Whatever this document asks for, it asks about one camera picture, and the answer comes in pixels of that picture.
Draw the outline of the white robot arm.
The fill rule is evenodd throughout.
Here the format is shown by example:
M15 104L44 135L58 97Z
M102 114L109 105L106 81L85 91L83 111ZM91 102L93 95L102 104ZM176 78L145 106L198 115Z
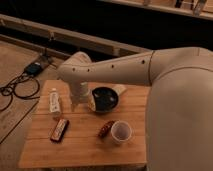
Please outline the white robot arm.
M148 171L213 171L213 51L161 49L101 62L77 52L58 74L76 102L84 82L148 86Z

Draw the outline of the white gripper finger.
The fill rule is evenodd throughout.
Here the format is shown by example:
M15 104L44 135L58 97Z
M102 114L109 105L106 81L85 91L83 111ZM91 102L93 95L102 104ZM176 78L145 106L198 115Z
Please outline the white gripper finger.
M71 102L71 111L74 112L77 106L78 106L77 102Z

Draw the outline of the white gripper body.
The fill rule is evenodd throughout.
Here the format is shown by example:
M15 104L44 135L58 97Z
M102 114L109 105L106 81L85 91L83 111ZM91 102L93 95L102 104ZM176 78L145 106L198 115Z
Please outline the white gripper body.
M70 88L70 97L71 101L74 104L86 103L88 99L88 95L90 93L88 83L71 83L69 85Z

